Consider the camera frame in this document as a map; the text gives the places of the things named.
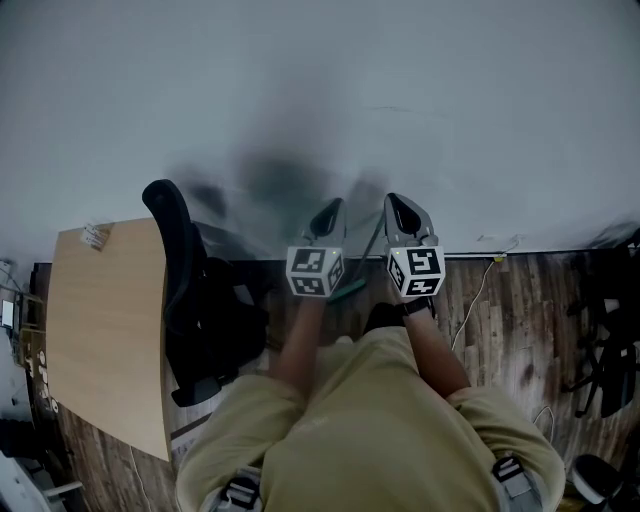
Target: wooden floor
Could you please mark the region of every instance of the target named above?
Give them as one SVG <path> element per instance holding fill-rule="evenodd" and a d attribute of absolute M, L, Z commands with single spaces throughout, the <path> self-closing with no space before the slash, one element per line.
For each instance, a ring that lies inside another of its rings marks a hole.
<path fill-rule="evenodd" d="M 582 453 L 596 454 L 618 466 L 626 436 L 640 422 L 640 397 L 602 420 L 600 393 L 591 412 L 582 419 L 576 419 L 574 411 L 586 399 L 587 388 L 575 394 L 560 394 L 562 382 L 572 382 L 583 371 L 589 371 L 587 366 L 583 367 L 582 354 L 576 348 L 576 340 L 586 332 L 586 318 L 565 315 L 577 293 L 577 276 L 570 268 L 572 256 L 516 255 L 494 264 L 457 340 L 455 353 L 464 363 L 472 384 L 501 386 L 532 420 L 543 407 L 550 406 L 555 415 L 552 443 L 568 466 Z M 447 279 L 436 298 L 436 309 L 440 328 L 449 339 L 453 339 L 461 325 L 488 265 L 489 260 L 447 262 Z M 270 343 L 278 345 L 291 323 L 295 302 L 285 287 L 283 265 L 271 263 L 265 268 L 279 284 L 264 304 L 271 315 Z M 365 272 L 368 287 L 328 309 L 323 344 L 342 334 L 358 337 L 371 307 L 387 300 L 383 266 L 370 263 Z M 197 419 L 214 402 L 191 410 L 170 407 L 172 428 Z M 169 463 L 131 450 L 64 407 L 59 422 L 73 452 L 74 476 L 84 483 L 84 502 L 89 510 L 146 511 L 143 486 L 151 510 L 177 510 L 173 497 L 175 468 Z M 547 413 L 538 425 L 549 437 L 551 423 Z"/>

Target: beige t-shirt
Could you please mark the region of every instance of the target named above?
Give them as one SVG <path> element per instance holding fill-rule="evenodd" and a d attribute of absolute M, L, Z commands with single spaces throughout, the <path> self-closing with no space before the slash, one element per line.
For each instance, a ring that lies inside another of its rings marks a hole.
<path fill-rule="evenodd" d="M 266 511 L 491 511 L 491 469 L 512 452 L 555 510 L 564 465 L 496 389 L 441 398 L 418 375 L 407 332 L 386 327 L 319 354 L 314 393 L 239 378 L 178 474 L 184 512 L 247 465 L 260 465 Z"/>

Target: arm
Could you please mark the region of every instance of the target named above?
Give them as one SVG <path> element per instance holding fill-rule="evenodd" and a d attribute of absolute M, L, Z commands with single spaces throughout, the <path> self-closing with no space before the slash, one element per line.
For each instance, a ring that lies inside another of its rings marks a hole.
<path fill-rule="evenodd" d="M 539 482 L 544 510 L 555 510 L 564 491 L 564 463 L 518 407 L 495 388 L 461 389 L 447 401 L 473 427 L 496 459 L 508 452 L 520 459 Z"/>
<path fill-rule="evenodd" d="M 326 301 L 303 299 L 293 328 L 269 376 L 297 389 L 305 398 L 313 386 L 320 325 Z"/>
<path fill-rule="evenodd" d="M 404 317 L 420 377 L 441 397 L 471 386 L 427 308 Z"/>
<path fill-rule="evenodd" d="M 176 496 L 184 512 L 237 471 L 262 459 L 304 412 L 311 391 L 325 301 L 305 299 L 269 377 L 247 375 L 231 386 L 180 466 Z"/>

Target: strap buckle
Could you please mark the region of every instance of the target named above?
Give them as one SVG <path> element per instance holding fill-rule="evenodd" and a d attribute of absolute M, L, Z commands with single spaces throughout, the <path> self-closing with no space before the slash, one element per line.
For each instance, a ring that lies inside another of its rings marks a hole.
<path fill-rule="evenodd" d="M 221 497 L 222 501 L 227 501 L 242 510 L 253 510 L 260 497 L 260 480 L 255 477 L 255 474 L 240 470 L 234 478 L 229 480 L 222 490 Z"/>
<path fill-rule="evenodd" d="M 531 491 L 531 485 L 522 464 L 516 457 L 509 456 L 498 460 L 494 464 L 492 472 L 512 499 Z"/>

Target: light wood tabletop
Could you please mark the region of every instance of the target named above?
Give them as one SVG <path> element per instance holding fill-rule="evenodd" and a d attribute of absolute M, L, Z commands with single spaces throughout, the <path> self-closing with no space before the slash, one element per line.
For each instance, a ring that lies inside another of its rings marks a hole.
<path fill-rule="evenodd" d="M 139 450 L 169 460 L 163 380 L 165 254 L 154 219 L 118 222 L 99 252 L 59 234 L 47 308 L 51 395 Z"/>

